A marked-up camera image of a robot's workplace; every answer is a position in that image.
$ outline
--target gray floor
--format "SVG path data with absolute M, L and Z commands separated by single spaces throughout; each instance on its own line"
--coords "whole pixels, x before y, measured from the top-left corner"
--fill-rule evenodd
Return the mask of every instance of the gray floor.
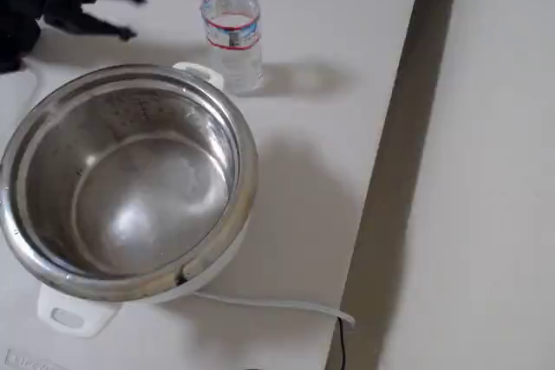
M 348 370 L 379 368 L 395 314 L 405 229 L 452 1 L 415 2 L 343 296 L 342 309 L 357 320 L 345 334 Z M 326 368 L 341 368 L 337 331 Z

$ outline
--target white plastic handle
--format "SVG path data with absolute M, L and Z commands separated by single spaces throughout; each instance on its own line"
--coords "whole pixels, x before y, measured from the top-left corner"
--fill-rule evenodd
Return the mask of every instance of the white plastic handle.
M 224 89 L 224 76 L 211 68 L 204 65 L 195 64 L 194 62 L 178 62 L 173 65 L 176 69 L 182 69 L 189 74 L 196 75 L 205 81 L 211 83 L 215 88 Z
M 85 301 L 41 285 L 37 313 L 60 333 L 89 338 L 100 333 L 120 308 L 118 303 Z

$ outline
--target white table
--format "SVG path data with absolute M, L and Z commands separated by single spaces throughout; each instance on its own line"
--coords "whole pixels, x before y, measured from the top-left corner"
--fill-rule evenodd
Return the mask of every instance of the white table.
M 554 0 L 454 0 L 382 368 L 555 367 Z
M 236 99 L 258 144 L 258 200 L 245 246 L 210 291 L 339 305 L 413 1 L 261 0 L 267 85 Z M 206 62 L 198 6 L 91 8 L 131 23 L 140 37 L 129 44 L 45 31 L 30 70 L 0 77 L 2 146 L 32 102 L 90 69 Z M 98 337 L 72 339 L 36 319 L 38 283 L 4 243 L 0 274 L 0 354 L 68 370 L 322 369 L 335 324 L 187 298 L 126 306 Z

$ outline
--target black object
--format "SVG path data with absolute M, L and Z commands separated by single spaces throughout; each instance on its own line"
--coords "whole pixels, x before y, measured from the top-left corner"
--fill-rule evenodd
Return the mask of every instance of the black object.
M 141 4 L 145 0 L 131 0 Z M 0 74 L 21 67 L 41 35 L 36 22 L 44 22 L 76 35 L 117 36 L 128 41 L 136 36 L 127 26 L 116 26 L 83 12 L 85 3 L 96 0 L 0 0 Z

